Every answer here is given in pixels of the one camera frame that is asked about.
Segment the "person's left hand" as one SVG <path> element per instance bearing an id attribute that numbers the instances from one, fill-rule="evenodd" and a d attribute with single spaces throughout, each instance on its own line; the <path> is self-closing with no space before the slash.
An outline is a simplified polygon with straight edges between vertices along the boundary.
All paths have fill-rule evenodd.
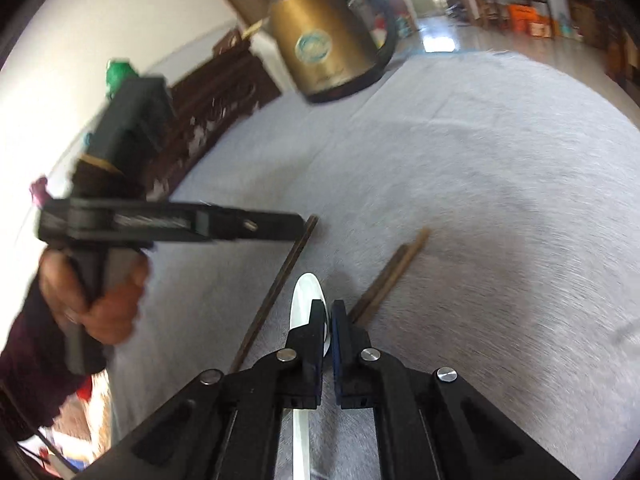
<path id="1" fill-rule="evenodd" d="M 137 254 L 125 278 L 96 300 L 89 300 L 70 259 L 62 252 L 46 249 L 38 274 L 40 292 L 61 330 L 82 325 L 101 344 L 114 346 L 134 332 L 150 263 L 146 255 Z"/>

